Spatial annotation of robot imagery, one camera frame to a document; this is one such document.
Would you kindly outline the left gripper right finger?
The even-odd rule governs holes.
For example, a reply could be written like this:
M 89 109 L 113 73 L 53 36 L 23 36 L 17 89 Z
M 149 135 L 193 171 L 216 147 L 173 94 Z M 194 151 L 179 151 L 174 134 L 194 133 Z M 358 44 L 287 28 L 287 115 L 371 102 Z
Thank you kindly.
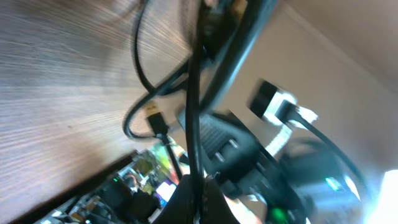
M 216 180 L 207 177 L 202 195 L 202 223 L 204 224 L 239 224 L 222 194 Z

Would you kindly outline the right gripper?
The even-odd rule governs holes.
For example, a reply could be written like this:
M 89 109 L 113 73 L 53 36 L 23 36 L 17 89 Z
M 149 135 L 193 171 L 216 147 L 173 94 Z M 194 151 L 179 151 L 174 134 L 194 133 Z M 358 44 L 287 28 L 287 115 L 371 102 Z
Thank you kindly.
M 217 173 L 221 191 L 231 200 L 255 195 L 266 208 L 265 223 L 306 223 L 309 209 L 289 186 L 277 161 L 233 114 L 199 118 L 204 170 Z

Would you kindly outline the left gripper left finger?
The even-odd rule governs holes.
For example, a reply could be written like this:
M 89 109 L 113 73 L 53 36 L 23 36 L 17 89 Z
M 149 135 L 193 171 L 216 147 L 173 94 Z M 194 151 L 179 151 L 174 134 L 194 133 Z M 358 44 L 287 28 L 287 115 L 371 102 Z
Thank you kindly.
M 168 204 L 153 224 L 189 224 L 194 217 L 193 192 L 190 175 L 184 175 Z

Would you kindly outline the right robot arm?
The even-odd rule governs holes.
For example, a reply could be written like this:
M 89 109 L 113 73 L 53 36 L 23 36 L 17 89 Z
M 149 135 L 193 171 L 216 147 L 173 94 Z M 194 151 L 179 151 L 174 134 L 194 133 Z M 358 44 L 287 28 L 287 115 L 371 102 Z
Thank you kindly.
M 258 195 L 271 223 L 305 223 L 322 213 L 357 207 L 355 187 L 364 187 L 352 161 L 294 105 L 259 117 L 279 127 L 266 146 L 233 114 L 200 118 L 200 151 L 206 173 L 214 175 L 231 200 Z

